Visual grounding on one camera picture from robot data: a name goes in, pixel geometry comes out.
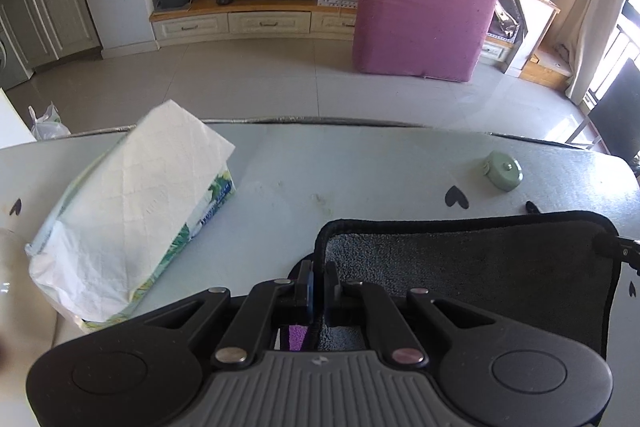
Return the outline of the grey microfibre towel black trim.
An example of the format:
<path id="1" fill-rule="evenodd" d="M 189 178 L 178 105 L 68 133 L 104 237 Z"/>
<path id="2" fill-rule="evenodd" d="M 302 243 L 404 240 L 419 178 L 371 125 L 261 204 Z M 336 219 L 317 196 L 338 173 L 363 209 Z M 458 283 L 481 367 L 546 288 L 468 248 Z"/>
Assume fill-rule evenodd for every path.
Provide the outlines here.
<path id="1" fill-rule="evenodd" d="M 590 211 L 450 221 L 334 220 L 314 242 L 314 269 L 435 294 L 561 335 L 604 355 L 620 262 L 598 253 L 613 223 Z"/>

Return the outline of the white tissue pack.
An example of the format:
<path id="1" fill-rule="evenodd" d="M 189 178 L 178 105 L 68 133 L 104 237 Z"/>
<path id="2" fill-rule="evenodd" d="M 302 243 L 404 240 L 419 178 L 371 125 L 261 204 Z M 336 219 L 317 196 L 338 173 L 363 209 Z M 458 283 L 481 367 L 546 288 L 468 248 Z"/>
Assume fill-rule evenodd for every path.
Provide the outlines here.
<path id="1" fill-rule="evenodd" d="M 27 245 L 29 275 L 85 332 L 125 321 L 234 191 L 231 142 L 173 101 L 87 167 Z"/>

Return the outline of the small green round case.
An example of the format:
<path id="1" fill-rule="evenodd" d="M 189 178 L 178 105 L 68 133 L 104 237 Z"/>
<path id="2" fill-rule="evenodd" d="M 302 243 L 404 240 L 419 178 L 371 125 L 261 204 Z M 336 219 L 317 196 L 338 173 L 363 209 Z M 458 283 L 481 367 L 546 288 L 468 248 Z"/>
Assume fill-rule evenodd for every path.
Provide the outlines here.
<path id="1" fill-rule="evenodd" d="M 523 169 L 511 155 L 492 150 L 483 162 L 483 174 L 503 192 L 515 190 L 523 181 Z"/>

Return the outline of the pink upright cushion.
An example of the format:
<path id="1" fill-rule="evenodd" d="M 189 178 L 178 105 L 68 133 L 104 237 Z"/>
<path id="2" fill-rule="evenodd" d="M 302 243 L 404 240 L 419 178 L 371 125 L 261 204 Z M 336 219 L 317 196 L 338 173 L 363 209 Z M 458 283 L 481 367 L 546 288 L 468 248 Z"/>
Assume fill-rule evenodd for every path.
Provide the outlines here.
<path id="1" fill-rule="evenodd" d="M 497 0 L 358 0 L 358 72 L 468 82 Z"/>

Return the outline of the cream low drawer cabinet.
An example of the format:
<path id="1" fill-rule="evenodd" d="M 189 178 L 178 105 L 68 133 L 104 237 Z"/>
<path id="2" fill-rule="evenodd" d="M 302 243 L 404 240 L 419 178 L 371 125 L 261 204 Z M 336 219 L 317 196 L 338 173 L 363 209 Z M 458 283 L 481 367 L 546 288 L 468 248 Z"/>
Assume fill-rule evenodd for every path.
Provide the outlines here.
<path id="1" fill-rule="evenodd" d="M 160 46 L 242 39 L 350 40 L 357 11 L 316 0 L 195 0 L 182 10 L 150 16 Z"/>

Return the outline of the white plastic bag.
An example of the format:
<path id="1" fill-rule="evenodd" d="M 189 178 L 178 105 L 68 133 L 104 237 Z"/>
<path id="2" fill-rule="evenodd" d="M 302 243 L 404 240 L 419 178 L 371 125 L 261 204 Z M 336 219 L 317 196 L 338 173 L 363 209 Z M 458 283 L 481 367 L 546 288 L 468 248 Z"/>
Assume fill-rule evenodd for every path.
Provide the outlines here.
<path id="1" fill-rule="evenodd" d="M 50 103 L 42 116 L 36 115 L 35 109 L 29 106 L 28 113 L 32 118 L 30 131 L 37 141 L 47 141 L 70 135 L 70 129 L 62 123 L 58 109 Z"/>

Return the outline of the black chair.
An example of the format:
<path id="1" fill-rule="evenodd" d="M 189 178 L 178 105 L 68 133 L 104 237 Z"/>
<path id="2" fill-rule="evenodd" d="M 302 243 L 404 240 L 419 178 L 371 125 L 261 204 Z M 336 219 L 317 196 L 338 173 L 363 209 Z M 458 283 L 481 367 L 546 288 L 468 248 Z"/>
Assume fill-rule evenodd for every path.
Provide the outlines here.
<path id="1" fill-rule="evenodd" d="M 639 171 L 640 148 L 640 76 L 634 61 L 628 58 L 601 100 L 566 140 L 572 143 L 576 136 L 593 126 L 598 139 L 608 153 L 622 158 L 634 171 Z"/>

